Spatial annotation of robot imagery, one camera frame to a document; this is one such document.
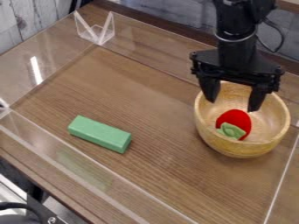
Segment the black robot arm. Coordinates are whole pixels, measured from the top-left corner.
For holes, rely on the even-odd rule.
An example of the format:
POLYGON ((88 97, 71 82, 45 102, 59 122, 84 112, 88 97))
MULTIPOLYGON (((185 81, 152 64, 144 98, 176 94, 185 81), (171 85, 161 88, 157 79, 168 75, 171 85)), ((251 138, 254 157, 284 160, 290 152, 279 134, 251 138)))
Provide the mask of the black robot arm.
POLYGON ((215 102, 220 83, 251 87, 247 110, 260 109, 268 94, 279 90, 284 70, 258 52, 262 43, 258 26, 270 24, 267 15, 276 0, 212 0, 216 8, 218 48, 190 54, 191 73, 196 76, 206 99, 215 102))

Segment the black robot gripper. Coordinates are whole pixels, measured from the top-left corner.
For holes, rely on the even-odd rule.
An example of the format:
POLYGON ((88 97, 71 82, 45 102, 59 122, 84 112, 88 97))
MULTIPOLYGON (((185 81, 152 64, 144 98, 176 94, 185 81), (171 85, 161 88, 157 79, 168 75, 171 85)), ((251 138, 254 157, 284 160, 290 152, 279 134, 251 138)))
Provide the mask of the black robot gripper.
POLYGON ((283 68, 260 53, 255 52, 248 62, 228 59, 231 65, 220 60, 218 50, 191 52, 191 73, 196 76, 206 99, 214 103, 220 92, 220 81, 251 86, 247 111, 259 111, 267 94, 280 87, 283 68))

